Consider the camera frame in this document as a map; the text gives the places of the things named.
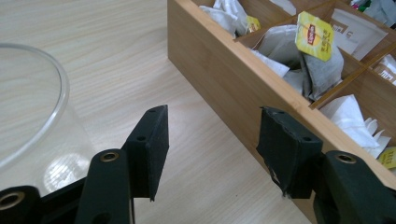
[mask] yellow tea bag label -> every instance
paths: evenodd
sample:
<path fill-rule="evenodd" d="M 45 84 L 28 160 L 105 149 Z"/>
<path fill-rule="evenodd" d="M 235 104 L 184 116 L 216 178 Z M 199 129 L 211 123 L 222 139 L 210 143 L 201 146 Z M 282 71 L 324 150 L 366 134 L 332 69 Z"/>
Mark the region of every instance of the yellow tea bag label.
<path fill-rule="evenodd" d="M 307 12 L 298 15 L 298 31 L 295 39 L 297 49 L 326 62 L 332 56 L 332 27 Z"/>
<path fill-rule="evenodd" d="M 396 168 L 396 147 L 387 147 L 377 159 L 388 169 Z"/>
<path fill-rule="evenodd" d="M 262 27 L 260 26 L 259 20 L 257 18 L 247 16 L 247 33 L 250 34 L 252 32 L 260 30 Z"/>

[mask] paper tag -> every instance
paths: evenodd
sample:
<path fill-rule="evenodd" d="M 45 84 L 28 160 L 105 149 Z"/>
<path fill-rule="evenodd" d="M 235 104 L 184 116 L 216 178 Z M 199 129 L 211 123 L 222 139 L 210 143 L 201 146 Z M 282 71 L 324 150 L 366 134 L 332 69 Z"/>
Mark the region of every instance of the paper tag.
<path fill-rule="evenodd" d="M 333 30 L 329 23 L 307 12 L 298 15 L 297 49 L 328 61 L 332 56 Z"/>
<path fill-rule="evenodd" d="M 396 168 L 396 147 L 387 147 L 384 152 L 379 155 L 378 161 L 388 169 Z"/>
<path fill-rule="evenodd" d="M 252 32 L 260 30 L 262 27 L 260 26 L 259 20 L 257 18 L 247 16 L 247 33 L 250 34 Z"/>

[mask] clear glass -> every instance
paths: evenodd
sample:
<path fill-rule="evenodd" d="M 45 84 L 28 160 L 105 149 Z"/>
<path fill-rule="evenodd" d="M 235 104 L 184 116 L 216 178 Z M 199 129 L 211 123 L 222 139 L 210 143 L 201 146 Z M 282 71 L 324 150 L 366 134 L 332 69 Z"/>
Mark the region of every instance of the clear glass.
<path fill-rule="evenodd" d="M 31 185 L 46 195 L 87 174 L 94 152 L 68 95 L 54 58 L 0 44 L 0 190 Z"/>

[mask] wooden table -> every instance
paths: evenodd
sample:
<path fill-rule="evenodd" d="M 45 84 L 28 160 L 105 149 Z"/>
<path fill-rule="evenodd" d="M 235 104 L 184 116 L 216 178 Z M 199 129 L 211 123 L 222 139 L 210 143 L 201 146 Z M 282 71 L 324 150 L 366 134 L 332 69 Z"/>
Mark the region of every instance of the wooden table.
<path fill-rule="evenodd" d="M 2 1 L 0 42 L 64 67 L 96 151 L 121 147 L 143 113 L 169 106 L 170 148 L 156 201 L 137 223 L 308 223 L 167 59 L 166 2 Z"/>

